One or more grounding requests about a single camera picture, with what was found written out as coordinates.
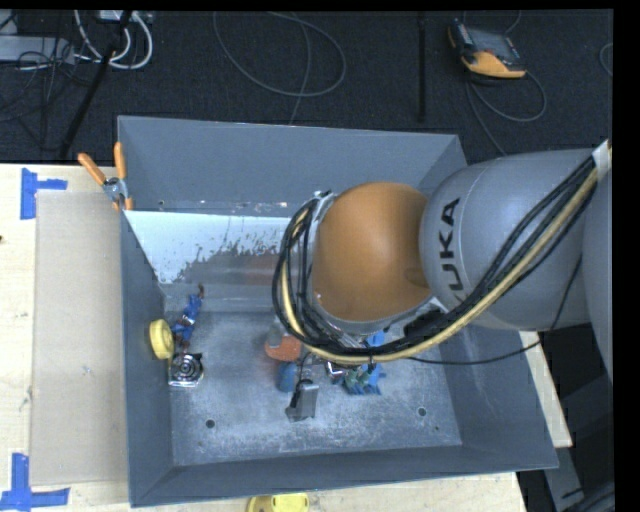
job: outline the blue object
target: blue object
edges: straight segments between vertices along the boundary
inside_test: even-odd
[[[280,363],[278,365],[277,386],[280,391],[292,393],[296,386],[296,370],[298,365],[295,362]]]
[[[378,331],[372,334],[366,339],[366,343],[370,347],[379,347],[384,343],[384,331]],[[370,373],[369,365],[363,364],[360,368],[347,372],[346,377],[342,380],[342,384],[351,395],[381,395],[382,392],[378,386],[378,379],[385,376],[386,374],[382,373],[382,365],[380,363],[376,364]]]
[[[33,507],[57,507],[69,501],[69,488],[59,491],[31,492],[29,457],[14,453],[11,457],[11,489],[2,491],[0,510],[30,511]]]
[[[22,191],[20,194],[20,219],[33,219],[36,216],[36,192],[42,189],[66,190],[66,180],[47,179],[38,181],[38,174],[26,167],[22,168]]]
[[[195,328],[195,321],[200,312],[200,308],[202,307],[202,299],[199,295],[192,293],[189,295],[189,303],[182,310],[183,317],[186,317],[191,325],[183,325],[180,322],[176,322],[171,327],[171,332],[182,334],[182,339],[184,341],[189,341],[191,339],[191,335],[193,334],[193,329]]]

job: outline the electrical cord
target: electrical cord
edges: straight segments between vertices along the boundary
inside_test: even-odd
[[[45,145],[45,140],[47,137],[47,130],[48,130],[47,110],[53,103],[52,93],[54,90],[56,69],[61,67],[61,65],[65,62],[67,56],[70,53],[70,45],[67,44],[62,49],[61,55],[58,56],[58,46],[61,39],[61,22],[62,22],[62,14],[58,16],[56,36],[53,44],[53,49],[49,55],[44,54],[43,51],[40,51],[40,52],[26,51],[18,56],[18,59],[16,61],[16,69],[21,71],[35,71],[29,78],[27,84],[22,88],[20,93],[14,98],[11,98],[11,100],[9,101],[5,100],[2,97],[2,95],[0,95],[0,100],[2,100],[2,102],[4,103],[4,105],[0,107],[0,111],[10,109],[13,105],[16,105],[23,96],[25,96],[29,88],[33,85],[34,78],[36,76],[42,76],[41,73],[38,73],[38,71],[44,70],[44,69],[48,70],[48,73],[44,74],[44,79],[42,80],[40,104],[35,109],[33,109],[33,112],[35,111],[41,112],[40,136],[37,136],[29,128],[29,126],[26,124],[26,122],[23,119],[25,115],[28,115],[29,113],[32,113],[32,112],[21,113],[21,114],[0,119],[0,121],[18,120],[18,122],[20,123],[22,128],[25,130],[27,135],[38,145],[41,151],[55,150],[55,148],[47,148],[47,146]],[[44,50],[44,38],[42,41],[42,50]],[[33,58],[34,56],[38,57],[38,60],[40,61],[39,64],[36,64],[35,66],[24,66],[22,64],[23,59],[26,59],[28,57]]]
[[[116,18],[119,19],[119,16],[117,14],[116,11],[114,11],[114,13],[116,13]],[[76,25],[78,26],[78,31],[80,32],[80,36],[82,37],[82,40],[84,41],[86,47],[89,49],[89,51],[91,51],[91,53],[93,53],[94,57],[87,57],[85,55],[82,54],[76,54],[76,57],[82,60],[87,60],[90,62],[94,62],[96,64],[99,64],[102,61],[103,55],[95,48],[95,46],[91,43],[91,40],[89,39],[87,32],[85,30],[85,27],[82,23],[82,20],[80,19],[80,13],[78,11],[78,9],[74,9],[73,10],[73,15],[74,18],[76,20]],[[147,40],[147,51],[143,57],[143,59],[139,62],[133,62],[131,64],[121,64],[118,61],[120,61],[121,59],[123,59],[128,53],[129,50],[131,49],[131,34],[129,33],[129,29],[125,29],[124,30],[124,35],[126,38],[126,45],[124,47],[124,49],[122,51],[120,51],[120,53],[117,53],[116,55],[114,55],[113,57],[111,57],[111,59],[109,59],[109,66],[115,68],[115,69],[123,69],[123,70],[136,70],[136,69],[141,69],[144,66],[146,66],[149,61],[151,60],[151,57],[153,55],[153,36],[151,35],[151,30],[149,30],[149,27],[147,26],[147,24],[144,22],[144,20],[140,17],[140,15],[137,12],[133,12],[131,14],[131,19],[133,21],[135,21],[141,28],[142,31],[145,34],[146,40]]]
[[[580,208],[578,209],[578,211],[574,214],[573,218],[567,222],[562,232],[560,232],[560,234],[557,236],[556,240],[551,244],[547,252],[538,260],[538,262],[535,265],[532,265],[529,269],[527,269],[526,272],[522,274],[522,276],[520,276],[520,278],[518,279],[518,281],[516,281],[514,286],[524,281],[536,268],[542,265],[542,263],[544,263],[544,261],[553,253],[553,251],[556,249],[558,244],[562,242],[562,240],[567,236],[571,228],[576,224],[576,222],[580,219],[582,214],[585,212],[585,210],[587,209],[587,206],[589,206],[589,203],[593,198],[594,192],[595,191],[591,191],[587,199],[585,199],[585,201],[580,205]]]
[[[504,35],[508,35],[510,34],[515,28],[516,26],[520,23],[520,20],[522,19],[522,10],[518,11],[518,15],[516,17],[516,20],[509,26],[509,28],[507,28],[504,31]],[[463,23],[466,20],[466,11],[463,11],[462,13],[462,20]],[[504,82],[496,82],[496,81],[478,81],[477,79],[474,79],[473,76],[468,78],[468,81],[465,83],[465,91],[466,91],[466,95],[467,95],[467,99],[469,101],[469,105],[471,106],[471,110],[473,111],[474,116],[476,117],[476,120],[478,121],[478,123],[480,123],[480,126],[482,127],[483,131],[485,132],[485,134],[487,135],[487,137],[489,138],[489,140],[491,141],[491,143],[496,147],[496,149],[500,152],[501,155],[506,156],[508,153],[504,150],[504,148],[498,143],[498,141],[496,140],[496,138],[493,136],[493,134],[491,133],[491,131],[489,130],[489,127],[487,126],[487,124],[484,122],[484,120],[482,119],[482,116],[480,115],[480,112],[478,111],[478,109],[476,108],[474,102],[473,102],[473,98],[471,93],[473,92],[476,97],[489,109],[491,110],[494,114],[496,114],[497,116],[506,119],[508,121],[513,121],[513,122],[517,122],[517,123],[530,123],[533,121],[537,121],[538,119],[540,119],[547,111],[547,95],[546,92],[544,90],[543,85],[540,83],[540,81],[536,78],[536,76],[531,73],[530,70],[527,70],[526,73],[526,77],[530,77],[531,80],[533,80],[533,83],[535,84],[535,86],[537,87],[537,89],[540,92],[540,95],[542,97],[542,105],[540,107],[540,109],[538,110],[538,112],[534,115],[528,116],[528,117],[516,117],[516,116],[512,116],[509,115],[499,109],[497,109],[496,107],[494,107],[491,103],[489,103],[484,96],[482,96],[482,94],[480,93],[480,90],[478,89],[478,87],[476,86],[477,84],[481,84],[481,85],[491,85],[491,86],[495,86],[498,84],[503,84],[505,85]]]
[[[562,315],[562,311],[564,310],[564,306],[567,302],[567,298],[569,296],[569,291],[571,290],[571,286],[573,285],[576,276],[578,275],[578,270],[580,269],[580,266],[582,264],[582,256],[580,256],[578,258],[578,261],[573,269],[573,272],[571,273],[571,276],[569,277],[569,282],[567,283],[567,286],[565,287],[564,293],[562,295],[562,300],[560,301],[560,306],[558,307],[558,311],[556,312],[556,316],[554,317],[554,320],[551,324],[551,327],[549,327],[550,331],[553,331],[556,328],[556,325],[558,324],[558,320],[560,319],[560,316]],[[537,347],[538,345],[540,345],[542,343],[542,341],[538,340],[534,343],[531,343],[530,345],[527,345],[526,347],[522,347],[519,350],[515,350],[513,352],[508,352],[506,354],[500,355],[500,356],[496,356],[496,357],[491,357],[489,359],[481,359],[481,360],[476,360],[476,361],[442,361],[442,360],[437,360],[437,359],[423,359],[420,357],[408,357],[407,359],[410,359],[412,361],[418,361],[421,363],[429,363],[429,364],[439,364],[439,365],[451,365],[451,366],[473,366],[473,365],[481,365],[481,364],[490,364],[490,363],[495,363],[497,361],[503,361],[504,359],[508,359],[510,357],[513,356],[517,356],[518,354],[522,354],[524,352],[527,352],[528,350],[531,350],[532,348]]]
[[[474,365],[490,364],[498,361],[503,361],[504,359],[508,359],[510,357],[517,356],[518,354],[527,352],[528,350],[531,350],[532,348],[537,347],[541,343],[542,343],[541,341],[536,341],[534,343],[527,345],[526,347],[522,347],[519,350],[514,350],[513,352],[508,352],[506,354],[496,356],[496,357],[491,357],[489,359],[480,359],[478,361],[440,361],[438,359],[422,359],[420,357],[407,357],[407,359],[410,359],[411,361],[418,361],[420,363],[428,363],[428,364],[439,364],[439,365],[450,365],[450,366],[474,366]]]
[[[369,349],[354,349],[340,347],[339,344],[332,342],[329,339],[313,339],[311,338],[305,329],[301,326],[300,322],[296,318],[296,306],[295,300],[291,296],[291,288],[288,286],[289,277],[287,276],[288,269],[284,269],[285,262],[287,260],[287,250],[281,251],[276,273],[274,274],[273,289],[274,305],[276,311],[283,325],[289,328],[290,332],[298,337],[310,351],[314,352],[319,357],[334,361],[338,364],[357,365],[374,362],[392,361],[400,358],[406,358],[413,356],[419,352],[426,350],[438,343],[441,343],[460,331],[464,326],[470,323],[483,311],[485,311],[491,304],[493,304],[501,295],[503,295],[517,278],[524,272],[524,270],[533,262],[542,249],[552,240],[552,238],[561,230],[565,222],[571,217],[571,215],[579,209],[583,200],[588,196],[590,191],[595,187],[597,183],[598,170],[594,167],[588,172],[586,177],[582,177],[582,181],[579,184],[571,184],[571,188],[574,190],[570,195],[567,195],[565,191],[564,199],[560,205],[559,212],[551,212],[547,215],[545,222],[543,222],[542,231],[531,235],[527,240],[527,244],[524,244],[521,249],[526,249],[524,254],[518,254],[517,260],[512,258],[510,262],[505,265],[502,272],[491,280],[485,289],[481,290],[481,298],[475,297],[472,302],[468,299],[465,300],[465,311],[459,315],[452,322],[447,323],[446,326],[440,328],[439,331],[431,337],[421,337],[418,340],[403,339],[399,340],[400,343],[391,342],[381,347],[369,348]],[[305,219],[309,217],[309,213],[312,210],[313,205],[304,206],[301,209],[301,213],[292,218],[292,222],[288,226],[285,232],[285,238],[283,238],[283,249],[291,247],[290,243],[286,242],[287,235],[298,235],[300,229],[305,222]],[[278,301],[278,290],[281,291],[282,298],[282,311],[280,311]]]
[[[73,79],[75,78],[75,73],[77,72],[77,68],[78,68],[78,64],[79,64],[79,60],[76,60],[75,64],[73,65],[73,68],[71,71],[68,71],[65,69],[65,64],[66,62],[64,61],[64,59],[66,58],[65,52],[68,51],[67,49],[63,49],[62,52],[62,59],[58,59],[55,61],[54,64],[50,65],[50,66],[43,66],[43,67],[39,67],[38,69],[33,70],[34,72],[32,73],[32,75],[29,77],[29,81],[27,82],[27,85],[25,85],[22,89],[22,91],[14,98],[12,98],[10,101],[6,101],[4,100],[4,98],[2,97],[2,95],[0,94],[0,100],[4,103],[3,106],[0,107],[0,111],[2,110],[6,110],[8,108],[10,108],[11,106],[15,105],[18,103],[18,101],[26,94],[27,90],[31,87],[33,80],[36,78],[36,76],[40,75],[40,70],[42,69],[53,69],[53,66],[55,66],[55,69],[58,69],[60,71],[62,71],[62,73],[66,76],[66,80],[63,82],[63,84],[59,87],[59,89],[54,92],[54,86],[53,86],[53,80],[50,83],[50,89],[49,92],[47,93],[47,97],[46,97],[46,102],[43,104],[39,104],[33,108],[29,108],[25,111],[22,111],[20,113],[17,114],[12,114],[9,116],[6,116],[4,118],[0,118],[0,122],[10,122],[10,121],[19,121],[21,126],[23,127],[23,129],[26,131],[26,133],[29,135],[29,137],[38,145],[39,149],[41,151],[47,151],[47,152],[52,152],[52,151],[57,151],[60,147],[61,144],[58,144],[57,146],[47,146],[44,144],[44,141],[41,137],[38,137],[28,126],[27,124],[24,122],[23,118],[25,118],[26,116],[29,116],[31,114],[34,114],[38,111],[40,112],[44,112],[47,109],[51,108],[57,101],[59,98],[61,98],[65,93],[69,92],[69,84],[74,81]],[[46,54],[43,54],[41,52],[35,52],[38,56],[45,58],[45,59],[51,59],[51,56],[47,56]],[[20,66],[20,62],[22,60],[23,56],[19,57],[18,59],[18,66]]]
[[[242,65],[233,57],[233,55],[231,54],[231,52],[229,51],[229,49],[227,48],[227,46],[224,44],[224,41],[222,39],[222,36],[220,35],[220,30],[218,28],[218,13],[217,11],[213,13],[213,29],[214,32],[216,34],[216,38],[218,40],[218,43],[220,44],[220,47],[222,48],[222,51],[224,52],[224,54],[227,56],[227,58],[231,61],[231,63],[236,67],[236,69],[238,71],[240,71],[240,73],[242,73],[246,78],[248,78],[251,82],[253,82],[254,84],[262,87],[263,89],[266,89],[268,91],[274,92],[276,94],[281,94],[283,96],[290,96],[290,97],[294,97],[297,98],[297,102],[296,102],[296,106],[293,112],[293,115],[290,118],[289,124],[291,124],[293,122],[293,119],[295,117],[296,111],[298,109],[298,106],[300,104],[300,100],[302,98],[314,98],[314,97],[318,97],[318,96],[323,96],[325,94],[328,94],[330,92],[332,92],[333,90],[335,90],[343,81],[344,81],[344,77],[346,75],[347,72],[347,60],[346,57],[344,55],[344,52],[342,51],[342,48],[340,47],[340,45],[338,44],[338,42],[331,37],[327,32],[325,32],[324,30],[320,29],[319,27],[317,27],[316,25],[313,25],[312,23],[309,23],[308,21],[302,20],[300,19],[298,16],[295,15],[295,13],[291,13],[291,16],[286,16],[284,14],[278,13],[278,12],[274,12],[274,11],[267,11],[269,14],[271,14],[272,16],[276,16],[278,18],[287,20],[287,21],[291,21],[294,23],[298,23],[302,29],[303,29],[303,33],[305,36],[305,42],[306,42],[306,47],[307,47],[307,65],[306,65],[306,71],[305,71],[305,75],[304,75],[304,80],[303,80],[303,84],[302,87],[300,88],[299,91],[287,91],[284,89],[279,89],[277,87],[273,87],[257,78],[255,78],[253,75],[251,75],[244,67],[242,67]],[[338,77],[338,79],[331,84],[329,87],[319,90],[319,91],[305,91],[306,88],[306,84],[309,78],[309,74],[311,71],[311,42],[309,40],[309,36],[308,33],[306,32],[306,27],[311,28],[312,30],[316,31],[318,34],[322,35],[323,37],[325,37],[338,51],[338,54],[340,55],[340,60],[342,63],[342,68],[341,68],[341,72],[340,72],[340,76]]]
[[[571,175],[567,176],[561,182],[560,185],[558,185],[554,190],[552,190],[549,194],[547,194],[546,197],[544,197],[541,201],[539,201],[522,218],[522,220],[519,222],[519,224],[514,228],[512,233],[506,239],[502,249],[500,250],[500,252],[495,257],[492,265],[486,271],[485,276],[482,278],[482,280],[476,286],[476,289],[471,292],[471,294],[469,295],[467,300],[464,302],[464,304],[461,304],[457,308],[456,311],[449,312],[446,315],[445,318],[441,319],[440,322],[434,323],[433,324],[434,328],[440,328],[443,321],[449,321],[449,320],[455,319],[455,318],[452,318],[452,317],[456,317],[457,318],[457,316],[460,316],[460,314],[465,312],[465,310],[463,308],[467,304],[470,304],[470,303],[472,304],[473,301],[481,298],[482,294],[485,294],[487,292],[488,285],[490,284],[490,280],[495,278],[496,273],[499,270],[500,265],[503,263],[504,259],[507,256],[507,253],[515,245],[515,243],[517,242],[519,236],[524,232],[524,230],[527,228],[527,226],[534,220],[534,218],[537,215],[539,215],[545,208],[547,208],[554,200],[556,200],[562,194],[565,195],[565,198],[563,199],[563,201],[566,201],[566,197],[568,197],[567,196],[568,191],[570,191],[572,188],[575,189],[575,187],[579,184],[579,180],[580,179],[584,179],[585,173],[588,172],[589,169],[590,169],[589,160],[587,160],[587,162],[585,162],[585,164],[583,164],[582,166],[579,166]],[[562,201],[558,202],[557,205],[548,213],[547,217],[553,216],[556,213],[558,213],[559,208],[562,206],[562,204],[563,204]],[[532,235],[530,235],[530,239],[533,239],[535,236],[537,236],[537,234],[539,234],[541,232],[540,230],[543,229],[547,224],[545,224],[544,222],[541,223],[541,225],[537,229],[537,233],[536,232],[532,233]],[[526,250],[529,246],[530,245],[527,245],[527,243],[523,244],[523,246],[521,247],[519,252],[522,253],[522,251]],[[517,257],[519,257],[519,254],[515,254],[512,257],[512,260],[517,258]]]

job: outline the blue tape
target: blue tape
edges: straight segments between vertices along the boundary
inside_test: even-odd
[[[21,453],[11,456],[11,489],[2,491],[0,510],[29,512],[34,507],[57,507],[69,501],[70,488],[59,491],[31,492],[29,457]]]
[[[38,174],[22,168],[22,191],[20,194],[20,219],[36,216],[36,192],[41,189],[66,190],[66,180],[47,179],[38,181]]]

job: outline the white cable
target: white cable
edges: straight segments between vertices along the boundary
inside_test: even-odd
[[[97,60],[93,60],[91,59],[91,57],[80,56],[80,55],[76,55],[76,57],[84,60],[91,60],[92,62],[96,62],[96,63],[101,62],[103,56],[91,44],[91,41],[89,40],[84,30],[84,26],[82,25],[82,21],[80,20],[80,13],[78,12],[77,9],[74,9],[73,14],[75,16],[76,23],[78,25],[78,31],[80,32],[80,35],[82,36],[83,41],[85,42],[89,50],[91,50],[91,52],[97,57]],[[151,60],[151,56],[153,55],[153,37],[151,36],[151,31],[149,30],[149,27],[138,15],[138,13],[135,11],[132,13],[131,18],[142,27],[142,30],[145,33],[145,36],[147,38],[147,53],[140,62],[137,62],[135,64],[120,64],[117,62],[118,60],[122,59],[131,49],[131,35],[129,34],[129,31],[125,29],[124,33],[127,38],[127,44],[125,49],[122,52],[120,52],[118,55],[115,55],[112,59],[109,60],[109,65],[116,69],[128,69],[128,70],[140,69],[147,65],[147,63]]]

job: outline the yellow cable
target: yellow cable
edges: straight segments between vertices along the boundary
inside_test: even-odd
[[[536,241],[536,243],[531,247],[531,249],[525,254],[525,256],[515,265],[515,267],[505,276],[505,278],[498,283],[498,285],[491,290],[487,295],[485,295],[474,307],[472,307],[465,315],[460,317],[456,322],[451,324],[449,327],[443,329],[435,336],[424,340],[423,342],[414,345],[412,347],[399,350],[398,352],[394,352],[392,354],[381,354],[378,356],[349,356],[345,354],[335,354],[328,350],[324,350],[322,348],[314,347],[312,345],[308,345],[305,343],[305,346],[309,349],[309,351],[313,352],[317,356],[326,359],[328,361],[332,361],[338,364],[343,365],[359,365],[366,363],[383,363],[388,361],[395,361],[397,359],[402,359],[406,357],[411,357],[419,352],[422,352],[428,348],[431,348],[439,343],[442,343],[446,339],[450,338],[458,331],[463,329],[467,324],[472,322],[476,317],[482,314],[489,306],[491,306],[496,300],[505,293],[511,285],[520,277],[520,274],[526,269],[526,267],[538,256],[540,251],[549,243],[551,238],[560,230],[562,225],[566,222],[569,216],[578,209],[582,201],[589,194],[591,189],[596,186],[598,182],[598,169],[594,168],[590,174],[587,176],[585,181],[582,183],[580,188],[576,191],[576,193],[571,197],[568,203],[564,206],[564,208],[560,211],[560,213],[556,216],[556,218],[549,224],[547,229],[542,233],[540,238]],[[285,272],[282,272],[282,286],[283,286],[283,297],[289,298],[288,290],[286,289],[287,285],[287,276]],[[285,301],[285,311],[287,317],[291,321],[292,318],[295,318],[293,315],[293,309],[291,304]],[[301,329],[302,332],[299,334],[304,336],[304,331],[300,324],[296,321],[296,328]]]
[[[305,210],[296,219],[295,225],[294,225],[293,230],[291,232],[291,238],[293,238],[298,233],[298,230],[302,226],[302,221],[305,219],[305,217],[307,216],[309,211],[310,210]],[[289,293],[288,293],[289,290],[288,290],[288,287],[287,287],[287,284],[288,284],[287,278],[288,278],[288,273],[287,272],[281,272],[280,273],[280,286],[281,286],[281,289],[282,289],[282,303],[283,303],[283,306],[284,306],[284,310],[285,310],[287,319],[289,320],[289,325],[291,325],[293,330],[296,331],[296,333],[299,334],[300,336],[305,336],[306,337],[306,334],[305,334],[304,330],[300,326],[300,323],[298,322],[298,319],[296,318],[295,314],[293,313],[293,306],[291,305],[291,298],[289,297]]]

